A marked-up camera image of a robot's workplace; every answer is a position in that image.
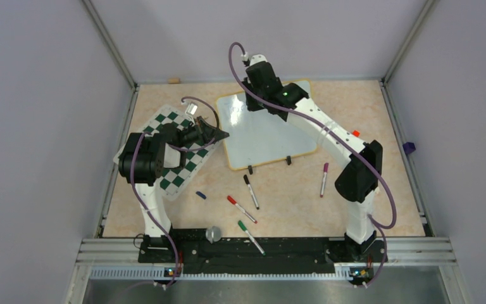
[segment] blue marker cap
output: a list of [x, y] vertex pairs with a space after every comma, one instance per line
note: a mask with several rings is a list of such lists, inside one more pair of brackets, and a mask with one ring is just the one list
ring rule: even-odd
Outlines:
[[196, 195], [200, 196], [203, 199], [206, 199], [206, 196], [204, 195], [204, 193], [202, 193], [200, 191], [196, 191]]

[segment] white wall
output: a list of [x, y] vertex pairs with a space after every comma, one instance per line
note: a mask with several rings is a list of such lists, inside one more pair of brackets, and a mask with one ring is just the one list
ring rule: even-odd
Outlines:
[[428, 197], [486, 302], [486, 1], [441, 1], [391, 83]]
[[232, 80], [233, 41], [285, 79], [382, 77], [425, 1], [93, 2], [138, 82], [203, 82]]
[[0, 0], [0, 303], [61, 303], [130, 89], [80, 1]]

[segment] green and white checkerboard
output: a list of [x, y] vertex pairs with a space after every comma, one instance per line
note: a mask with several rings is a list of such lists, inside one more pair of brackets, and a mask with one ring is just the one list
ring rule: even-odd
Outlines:
[[[154, 133], [159, 131], [163, 124], [174, 124], [176, 125], [176, 128], [182, 130], [190, 124], [190, 121], [186, 119], [183, 112], [166, 104], [136, 132], [142, 132], [144, 130]], [[212, 144], [200, 151], [187, 152], [187, 163], [183, 169], [164, 169], [163, 179], [160, 184], [161, 188], [165, 190], [163, 196], [169, 201], [175, 200], [197, 174], [198, 170], [200, 170], [204, 163], [206, 163], [206, 160], [213, 154], [219, 144], [220, 142]], [[194, 149], [198, 147], [200, 147], [199, 144], [192, 144], [185, 148]], [[115, 163], [118, 163], [118, 157], [122, 153], [122, 150], [123, 146], [113, 158]]]

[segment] small whiteboard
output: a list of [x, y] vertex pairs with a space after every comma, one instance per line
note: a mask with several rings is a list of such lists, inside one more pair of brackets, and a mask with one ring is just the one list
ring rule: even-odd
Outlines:
[[[308, 80], [294, 83], [311, 94]], [[218, 98], [216, 107], [221, 129], [230, 133], [223, 143], [232, 170], [285, 160], [317, 149], [312, 138], [280, 117], [267, 110], [247, 111], [243, 92]]]

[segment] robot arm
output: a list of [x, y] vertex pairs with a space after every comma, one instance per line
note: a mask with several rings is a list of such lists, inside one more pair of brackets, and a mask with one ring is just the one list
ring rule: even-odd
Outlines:
[[[130, 173], [133, 154], [139, 142], [141, 133], [131, 133], [126, 145], [119, 157], [118, 171], [130, 184]], [[163, 195], [161, 190], [161, 177], [166, 168], [184, 168], [186, 157], [184, 151], [172, 147], [185, 147], [192, 143], [204, 146], [213, 139], [213, 143], [220, 141], [229, 134], [204, 121], [202, 117], [195, 119], [192, 124], [184, 130], [178, 130], [174, 125], [164, 124], [161, 130], [152, 136], [146, 136], [139, 147], [135, 161], [134, 182], [138, 194], [141, 196], [147, 209], [141, 205], [142, 216], [144, 217], [144, 234], [151, 237], [163, 235], [161, 229], [155, 226], [150, 219], [148, 212], [159, 222], [164, 230], [169, 231], [170, 219], [165, 212]]]
[[[362, 155], [380, 173], [382, 169], [382, 147], [377, 141], [366, 143], [343, 129], [337, 122], [316, 106], [308, 93], [297, 84], [282, 85], [273, 68], [262, 54], [252, 56], [247, 62], [247, 77], [243, 84], [255, 95], [284, 108], [306, 114], [321, 122], [334, 134], [345, 141], [355, 152]], [[328, 132], [306, 118], [280, 111], [256, 101], [246, 94], [249, 111], [267, 110], [286, 122], [299, 127], [327, 150], [339, 164], [342, 173], [335, 181], [340, 195], [347, 200], [348, 220], [346, 239], [353, 240], [364, 251], [375, 239], [375, 229], [368, 214], [373, 211], [373, 197], [377, 188], [377, 178]]]

